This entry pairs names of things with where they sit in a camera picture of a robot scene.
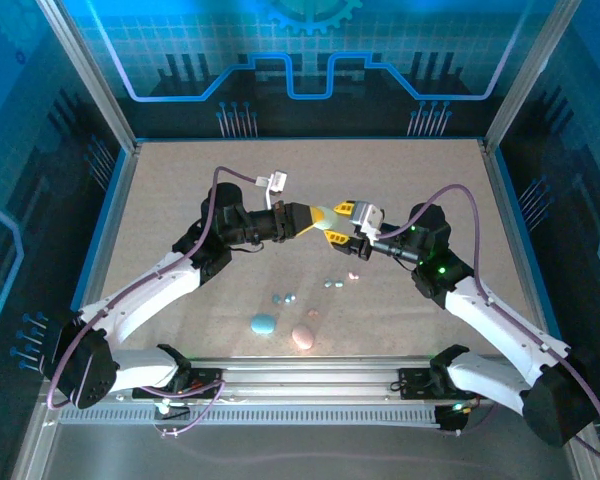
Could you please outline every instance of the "enclosure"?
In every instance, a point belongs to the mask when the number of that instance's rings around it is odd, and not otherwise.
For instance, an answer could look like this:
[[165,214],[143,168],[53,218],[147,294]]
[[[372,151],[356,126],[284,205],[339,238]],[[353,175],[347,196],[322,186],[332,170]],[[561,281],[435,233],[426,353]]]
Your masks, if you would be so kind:
[[[35,322],[159,262],[220,165],[286,172],[285,204],[368,201],[394,225],[466,186],[484,282],[600,359],[600,1],[2,0],[0,478],[600,478],[580,445],[548,447],[504,408],[479,433],[434,432],[418,415],[455,402],[405,402],[395,372],[453,344],[502,352],[411,266],[343,255],[315,228],[232,252],[122,344],[223,371],[199,428],[161,439],[130,391],[48,410]],[[221,181],[262,210],[262,189]],[[469,202],[436,204],[472,264]],[[252,331],[259,314],[273,333]],[[600,449],[600,421],[581,436]]]

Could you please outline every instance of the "work surface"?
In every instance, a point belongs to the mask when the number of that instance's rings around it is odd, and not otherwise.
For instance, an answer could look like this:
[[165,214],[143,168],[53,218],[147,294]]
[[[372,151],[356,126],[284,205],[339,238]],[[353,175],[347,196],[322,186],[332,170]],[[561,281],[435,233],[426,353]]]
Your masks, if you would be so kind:
[[[142,147],[107,274],[104,293],[128,284],[157,263],[200,218],[213,170],[224,165],[248,176],[289,174],[282,199],[333,207],[367,200],[402,224],[411,208],[449,183],[476,197],[482,228],[483,280],[528,315],[502,221],[474,140],[298,140],[150,143]],[[263,190],[235,181],[247,210],[261,210]],[[451,224],[451,248],[473,261],[473,220],[467,199],[450,192],[437,204]],[[347,278],[348,272],[358,280]],[[343,288],[325,288],[342,279]],[[274,305],[273,294],[297,299]],[[318,316],[309,317],[310,309]],[[277,318],[268,336],[250,329],[254,314]],[[300,351],[293,327],[307,325],[315,344]],[[266,243],[257,254],[233,261],[201,289],[169,305],[123,344],[144,348],[168,343],[186,356],[433,355],[459,343],[496,353],[476,331],[423,298],[410,274],[380,254],[369,262],[331,249],[318,230],[284,244]]]

